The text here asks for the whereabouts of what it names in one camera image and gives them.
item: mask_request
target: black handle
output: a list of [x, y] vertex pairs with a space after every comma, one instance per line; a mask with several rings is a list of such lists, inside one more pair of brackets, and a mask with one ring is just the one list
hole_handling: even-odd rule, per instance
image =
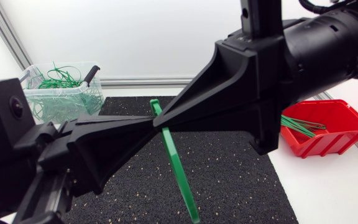
[[88, 74], [86, 75], [84, 81], [88, 83], [88, 87], [90, 86], [90, 83], [92, 81], [92, 78], [96, 75], [96, 72], [100, 70], [100, 68], [96, 65], [93, 65], [93, 67], [91, 68], [91, 70], [88, 72]]

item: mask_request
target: white table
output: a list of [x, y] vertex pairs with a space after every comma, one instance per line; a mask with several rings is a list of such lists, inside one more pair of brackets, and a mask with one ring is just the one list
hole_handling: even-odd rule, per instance
[[[330, 91], [342, 96], [358, 110], [358, 95], [344, 93], [358, 87], [345, 83]], [[175, 96], [181, 88], [110, 89], [104, 96]], [[268, 154], [301, 224], [358, 223], [358, 148], [352, 146], [343, 155], [295, 157], [283, 138], [277, 150]], [[13, 215], [5, 218], [12, 222]]]

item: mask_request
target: green wire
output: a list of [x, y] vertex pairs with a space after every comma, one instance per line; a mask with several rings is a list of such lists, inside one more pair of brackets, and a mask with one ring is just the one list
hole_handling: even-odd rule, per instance
[[[74, 68], [79, 73], [79, 79], [73, 78], [70, 73], [64, 68]], [[73, 66], [56, 67], [53, 63], [53, 69], [47, 71], [47, 78], [36, 67], [39, 75], [32, 77], [28, 81], [26, 89], [31, 88], [34, 79], [41, 79], [41, 84], [38, 85], [38, 89], [49, 88], [76, 88], [79, 87], [83, 80], [81, 80], [81, 72], [78, 68]], [[58, 78], [52, 77], [51, 72], [55, 72]], [[92, 81], [89, 88], [80, 94], [75, 95], [49, 95], [41, 96], [40, 98], [28, 98], [32, 113], [35, 118], [43, 122], [53, 121], [56, 123], [62, 123], [77, 119], [80, 114], [95, 114], [100, 111], [103, 104], [103, 96], [100, 90], [97, 88], [96, 83]]]
[[284, 115], [281, 116], [281, 125], [298, 131], [299, 133], [302, 133], [309, 138], [313, 138], [316, 136], [315, 133], [313, 133], [312, 131], [316, 131], [318, 129], [326, 129], [325, 125], [323, 124], [289, 118]]

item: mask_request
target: black cylinder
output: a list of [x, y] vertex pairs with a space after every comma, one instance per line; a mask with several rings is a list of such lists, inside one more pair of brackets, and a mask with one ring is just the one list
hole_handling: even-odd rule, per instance
[[293, 104], [357, 75], [358, 1], [285, 29], [285, 38]]

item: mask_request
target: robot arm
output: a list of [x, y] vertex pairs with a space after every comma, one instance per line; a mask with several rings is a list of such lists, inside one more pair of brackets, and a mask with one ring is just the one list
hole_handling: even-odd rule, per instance
[[155, 119], [82, 116], [59, 130], [35, 125], [19, 81], [0, 81], [0, 217], [17, 211], [14, 223], [61, 223], [73, 195], [100, 194], [167, 126], [248, 131], [266, 154], [277, 148], [285, 108], [358, 76], [358, 0], [284, 26], [278, 0], [241, 6], [242, 29], [215, 43], [210, 63]]

